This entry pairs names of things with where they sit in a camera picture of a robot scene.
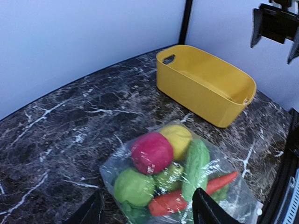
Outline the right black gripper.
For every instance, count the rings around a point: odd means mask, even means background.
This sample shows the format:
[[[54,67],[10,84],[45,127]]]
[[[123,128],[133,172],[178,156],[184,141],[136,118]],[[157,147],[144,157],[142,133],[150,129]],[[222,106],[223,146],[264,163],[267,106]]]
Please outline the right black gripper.
[[[253,29],[250,47],[254,48],[264,36],[283,44],[293,42],[287,64],[299,56],[299,6],[298,2],[271,2],[253,9]]]

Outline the yellow plastic basket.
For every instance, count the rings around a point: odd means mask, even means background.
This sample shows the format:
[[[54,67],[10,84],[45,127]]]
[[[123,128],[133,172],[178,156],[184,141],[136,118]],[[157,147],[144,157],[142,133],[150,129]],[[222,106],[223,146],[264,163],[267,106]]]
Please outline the yellow plastic basket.
[[[156,59],[158,89],[216,127],[230,126],[256,94],[251,76],[193,46],[167,48]]]

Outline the red toy chili pepper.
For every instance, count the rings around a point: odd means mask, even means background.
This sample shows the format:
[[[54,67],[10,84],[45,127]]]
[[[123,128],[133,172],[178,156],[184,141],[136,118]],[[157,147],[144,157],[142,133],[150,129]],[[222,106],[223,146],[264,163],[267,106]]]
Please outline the red toy chili pepper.
[[[238,172],[214,178],[207,184],[206,193],[210,196],[213,193],[227,186],[233,182],[238,176]],[[173,192],[156,196],[148,205],[152,216],[161,217],[184,210],[187,207],[187,201],[182,197],[182,190],[175,190]]]

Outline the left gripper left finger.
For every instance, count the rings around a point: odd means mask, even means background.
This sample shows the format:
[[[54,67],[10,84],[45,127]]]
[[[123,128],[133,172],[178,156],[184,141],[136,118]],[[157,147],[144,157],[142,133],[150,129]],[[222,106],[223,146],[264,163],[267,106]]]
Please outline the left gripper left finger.
[[[103,194],[97,190],[63,224],[104,224],[104,210]]]

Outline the green toy pear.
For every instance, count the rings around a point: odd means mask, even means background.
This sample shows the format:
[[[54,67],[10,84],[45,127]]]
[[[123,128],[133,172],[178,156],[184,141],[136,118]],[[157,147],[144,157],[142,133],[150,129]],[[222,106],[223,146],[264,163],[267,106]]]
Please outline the green toy pear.
[[[172,162],[159,174],[153,176],[156,188],[161,193],[172,192],[181,189],[181,178],[184,173],[184,167],[179,163]]]

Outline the red toy tomato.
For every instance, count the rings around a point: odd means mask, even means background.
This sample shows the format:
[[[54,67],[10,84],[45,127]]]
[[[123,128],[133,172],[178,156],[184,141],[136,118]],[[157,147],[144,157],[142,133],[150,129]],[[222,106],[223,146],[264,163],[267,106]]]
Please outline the red toy tomato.
[[[174,152],[170,142],[160,133],[147,133],[131,146],[131,159],[138,171],[145,175],[155,175],[173,160]]]

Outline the green toy cucumber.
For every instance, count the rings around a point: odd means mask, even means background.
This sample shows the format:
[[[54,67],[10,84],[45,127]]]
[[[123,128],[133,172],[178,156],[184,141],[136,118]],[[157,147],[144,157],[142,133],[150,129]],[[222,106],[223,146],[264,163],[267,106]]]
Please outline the green toy cucumber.
[[[197,188],[206,190],[209,175],[210,153],[200,139],[192,140],[183,175],[182,197],[190,202]]]

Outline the yellow toy lemon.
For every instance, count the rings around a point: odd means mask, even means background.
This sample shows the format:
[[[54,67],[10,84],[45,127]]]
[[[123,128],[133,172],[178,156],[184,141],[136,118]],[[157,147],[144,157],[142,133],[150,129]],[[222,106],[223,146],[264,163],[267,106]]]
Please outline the yellow toy lemon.
[[[186,150],[192,140],[191,132],[180,125],[170,125],[162,128],[160,133],[170,142],[173,147],[173,159],[184,159]]]

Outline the clear zip top bag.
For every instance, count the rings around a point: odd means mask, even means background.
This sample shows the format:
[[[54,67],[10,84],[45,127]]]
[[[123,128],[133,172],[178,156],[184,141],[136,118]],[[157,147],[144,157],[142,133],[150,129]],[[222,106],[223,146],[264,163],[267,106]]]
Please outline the clear zip top bag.
[[[137,207],[129,204],[128,202],[120,203],[114,197],[114,183],[118,175],[128,168],[137,168],[134,166],[131,159],[131,146],[135,140],[139,137],[152,132],[160,133],[160,130],[166,126],[180,125],[187,128],[180,121],[175,120],[161,127],[150,127],[144,130],[139,130],[137,134],[133,134],[132,130],[125,130],[125,134],[128,136],[128,141],[121,143],[121,145],[115,150],[114,153],[108,158],[108,160],[100,167],[100,173],[103,178],[104,184],[108,189],[108,192],[113,196],[115,202],[123,212],[127,222],[129,224],[192,224],[193,212],[192,212],[192,200],[187,202],[187,207],[177,213],[173,213],[167,216],[155,217],[152,216],[148,205],[145,207]],[[210,153],[209,163],[209,175],[208,182],[214,178],[218,178],[236,170],[232,167],[229,161],[225,158],[224,154],[213,144],[198,136],[187,128],[192,134],[192,140],[200,139],[204,142]],[[185,169],[185,164],[188,155],[188,149],[184,159],[180,161],[171,161],[179,163]],[[166,193],[161,193],[155,185],[155,193],[152,200],[156,196],[161,196]],[[254,224],[257,222],[258,217],[262,214],[262,204],[256,199],[253,193],[250,191],[243,177],[239,174],[235,180],[229,183],[224,188],[210,195],[210,197],[223,208],[232,218],[240,222],[241,224]]]

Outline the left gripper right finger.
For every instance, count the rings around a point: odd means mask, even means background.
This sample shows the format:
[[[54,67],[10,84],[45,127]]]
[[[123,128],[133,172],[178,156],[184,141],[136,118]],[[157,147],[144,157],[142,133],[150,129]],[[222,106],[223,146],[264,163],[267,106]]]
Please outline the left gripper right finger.
[[[202,188],[197,188],[193,194],[192,212],[195,224],[240,224]]]

